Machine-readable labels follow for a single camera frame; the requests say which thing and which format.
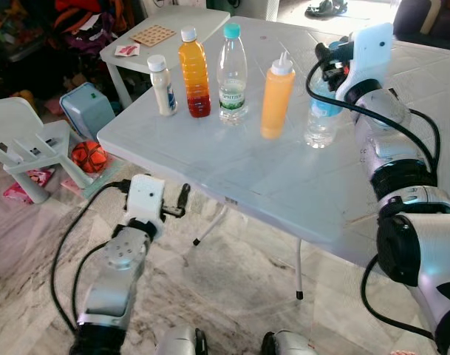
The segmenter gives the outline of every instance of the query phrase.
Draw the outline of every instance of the white nozzle cap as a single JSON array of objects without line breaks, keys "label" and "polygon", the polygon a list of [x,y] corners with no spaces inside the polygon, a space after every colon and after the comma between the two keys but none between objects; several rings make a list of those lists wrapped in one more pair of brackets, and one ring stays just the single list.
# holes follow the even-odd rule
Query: white nozzle cap
[{"label": "white nozzle cap", "polygon": [[192,42],[197,39],[197,31],[193,26],[185,26],[181,29],[180,34],[182,35],[182,41]]},{"label": "white nozzle cap", "polygon": [[292,61],[287,60],[287,52],[282,52],[281,58],[272,63],[270,71],[274,75],[288,75],[292,72]]},{"label": "white nozzle cap", "polygon": [[148,67],[152,72],[162,72],[166,66],[166,59],[163,55],[155,54],[148,58]]}]

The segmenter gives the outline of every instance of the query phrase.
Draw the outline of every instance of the floor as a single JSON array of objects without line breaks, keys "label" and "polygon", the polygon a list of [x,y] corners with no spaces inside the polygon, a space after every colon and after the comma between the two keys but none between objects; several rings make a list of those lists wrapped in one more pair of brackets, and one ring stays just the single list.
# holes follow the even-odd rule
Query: floor
[{"label": "floor", "polygon": [[[125,163],[115,180],[142,171]],[[1,196],[13,181],[0,165],[0,354],[68,354],[72,343],[48,286],[59,238],[85,203],[59,187],[63,178],[59,168],[47,185],[51,198],[25,206]],[[179,190],[179,185],[167,181],[166,201],[173,203]],[[61,254],[57,284],[66,307],[78,261],[108,240],[123,204],[119,192],[105,192],[71,234]],[[424,338],[368,314],[358,296],[362,268],[305,242],[304,299],[296,300],[295,240],[257,220],[229,211],[208,239],[192,246],[194,236],[219,208],[193,191],[187,215],[168,220],[140,278],[123,354],[152,354],[164,332],[183,323],[206,332],[213,355],[258,354],[264,334],[282,328],[305,335],[321,355],[381,355],[396,349],[436,354]],[[80,300],[99,263],[98,255],[87,262]],[[418,306],[403,286],[371,277],[369,298],[389,317],[420,325]]]},{"label": "floor", "polygon": [[394,13],[386,2],[347,0],[348,11],[331,18],[308,18],[305,10],[320,0],[280,0],[277,21],[311,27],[326,33],[349,35],[352,31],[371,24],[392,21]]}]

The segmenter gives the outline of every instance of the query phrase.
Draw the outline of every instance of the plastic bottle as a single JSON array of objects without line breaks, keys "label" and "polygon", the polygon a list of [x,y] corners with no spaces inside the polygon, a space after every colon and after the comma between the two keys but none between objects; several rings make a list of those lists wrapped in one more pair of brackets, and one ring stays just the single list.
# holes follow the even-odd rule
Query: plastic bottle
[{"label": "plastic bottle", "polygon": [[172,90],[171,73],[166,66],[163,55],[151,55],[148,58],[148,67],[151,70],[151,82],[156,94],[159,113],[170,116],[177,112],[177,102]]},{"label": "plastic bottle", "polygon": [[233,125],[240,124],[242,117],[248,112],[245,104],[248,65],[240,34],[241,27],[238,24],[224,26],[225,43],[217,66],[219,117],[223,122]]},{"label": "plastic bottle", "polygon": [[195,27],[184,27],[181,33],[183,44],[179,48],[179,57],[185,80],[188,111],[192,117],[206,117],[210,115],[211,106],[205,51],[202,44],[197,42]]},{"label": "plastic bottle", "polygon": [[[326,98],[335,98],[335,92],[328,90],[328,84],[320,75],[312,80],[312,90]],[[308,124],[304,134],[305,142],[312,148],[324,148],[329,146],[336,136],[338,119],[337,115],[342,111],[341,107],[327,104],[312,98],[308,110]]]},{"label": "plastic bottle", "polygon": [[285,113],[296,78],[292,66],[292,61],[287,60],[287,52],[283,52],[281,58],[274,61],[267,71],[261,116],[261,135],[264,138],[278,138],[282,133]]}]

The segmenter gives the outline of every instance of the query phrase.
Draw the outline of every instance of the bottle cap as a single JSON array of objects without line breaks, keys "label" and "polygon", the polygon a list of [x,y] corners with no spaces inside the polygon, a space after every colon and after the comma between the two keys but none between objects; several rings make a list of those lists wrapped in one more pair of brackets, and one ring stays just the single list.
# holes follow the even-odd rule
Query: bottle cap
[{"label": "bottle cap", "polygon": [[226,24],[223,27],[223,35],[227,39],[236,39],[241,34],[241,26],[238,24]]},{"label": "bottle cap", "polygon": [[163,55],[155,54],[148,58],[148,67],[152,72],[162,72],[166,66],[166,59]]},{"label": "bottle cap", "polygon": [[193,42],[197,39],[197,31],[193,26],[185,26],[181,29],[180,34],[184,42]]},{"label": "bottle cap", "polygon": [[336,49],[338,49],[338,46],[340,45],[340,44],[343,44],[344,42],[343,41],[334,41],[334,42],[331,42],[330,43],[330,45],[328,46],[328,48],[330,49],[330,50],[336,50]]},{"label": "bottle cap", "polygon": [[292,61],[287,60],[287,52],[282,52],[281,58],[272,63],[270,71],[274,75],[288,75],[292,72]]}]

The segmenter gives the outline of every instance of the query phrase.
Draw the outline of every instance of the teal bottle cap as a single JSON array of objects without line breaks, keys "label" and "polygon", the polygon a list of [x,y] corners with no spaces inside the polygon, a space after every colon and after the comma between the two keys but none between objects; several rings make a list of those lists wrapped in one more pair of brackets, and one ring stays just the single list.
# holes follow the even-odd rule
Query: teal bottle cap
[{"label": "teal bottle cap", "polygon": [[238,24],[226,24],[223,27],[223,35],[227,39],[236,39],[239,37],[239,34],[241,33],[241,26]]}]

